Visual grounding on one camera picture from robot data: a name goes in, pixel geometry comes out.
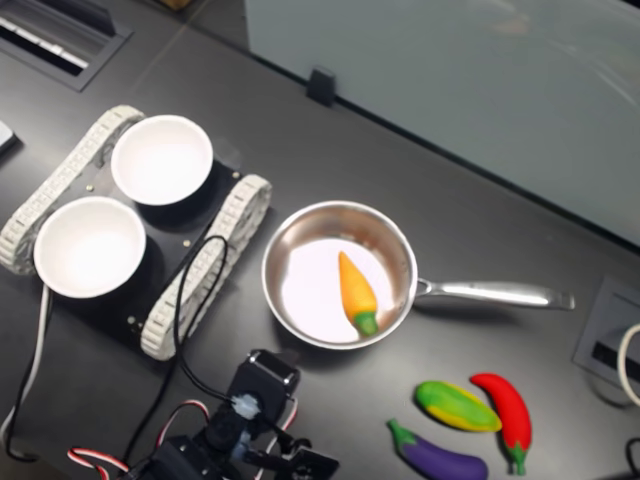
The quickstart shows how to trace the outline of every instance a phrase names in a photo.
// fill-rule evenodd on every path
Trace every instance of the dark gray table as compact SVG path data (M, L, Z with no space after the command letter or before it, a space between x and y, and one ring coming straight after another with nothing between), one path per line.
M640 288L637 256L350 111L308 101L290 80L157 9L119 0L113 11L136 33L81 94L0 55L0 112L25 142L0 160L0 222L109 107L129 103L147 114L186 115L225 158L275 188L270 215L189 347L203 378L224 388L250 349L295 348L303 380L292 432L341 459L337 478L418 478L392 453L384 425L391 417L444 447L483 457L491 478L505 478L492 435L448 430L410 401L420 381L471 388L471 374L495 371L519 387L531 410L529 478L625 478L614 474L625 471L623 445L638 433L640 410L603 403L571 357L603 275ZM578 308L568 314L416 308L372 348L347 354L308 348L270 315L260 260L286 216L327 199L364 202L392 217L426 278L539 283L573 291ZM0 270L2 412L32 349L38 297L36 280ZM121 454L160 381L141 356L57 313L19 439L73 478L94 478L66 459L66 449ZM184 378L174 382L138 458L173 405L193 396L202 398Z

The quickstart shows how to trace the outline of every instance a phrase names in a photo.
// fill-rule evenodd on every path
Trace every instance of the toy vegetable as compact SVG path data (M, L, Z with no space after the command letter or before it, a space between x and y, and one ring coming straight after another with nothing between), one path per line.
M424 382L416 388L416 401L441 422L471 432L497 432L502 423L475 395L447 382Z
M371 285L344 252L340 252L339 262L344 313L362 335L373 335L378 331L378 302Z
M450 452L390 420L396 450L409 465L431 480L487 480L489 469L480 458Z
M524 459L531 446L531 419L524 400L513 385L494 373L474 375L471 383L491 396L504 425L502 438L516 463L516 472L524 475Z

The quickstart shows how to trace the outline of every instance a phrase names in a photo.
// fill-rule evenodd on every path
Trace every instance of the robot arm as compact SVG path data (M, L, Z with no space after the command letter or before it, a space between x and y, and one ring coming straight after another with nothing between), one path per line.
M242 480L232 460L277 472L276 480L328 480L337 460L296 440L276 423L300 381L300 372L265 350L251 352L240 365L227 395L209 424L192 438L172 437L136 465L123 480ZM273 430L280 455L252 448L260 435Z

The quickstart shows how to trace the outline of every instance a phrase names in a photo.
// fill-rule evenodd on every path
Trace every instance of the red chili pepper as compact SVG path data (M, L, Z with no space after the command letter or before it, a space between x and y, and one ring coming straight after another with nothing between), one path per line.
M531 419L524 400L513 385L495 373L474 375L471 383L485 390L495 403L504 443L516 463L517 474L524 475L524 459L531 446Z

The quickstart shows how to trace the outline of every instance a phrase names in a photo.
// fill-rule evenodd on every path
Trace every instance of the stainless steel saucepan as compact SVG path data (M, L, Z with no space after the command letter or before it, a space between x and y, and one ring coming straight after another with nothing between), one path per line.
M378 300L379 330L361 337L342 308L338 254L344 251ZM571 310L573 296L510 282L436 283L418 278L409 242L385 215L353 202L311 205L271 238L262 263L269 306L287 330L313 345L351 350L376 343L402 323L414 300L450 296L519 307Z

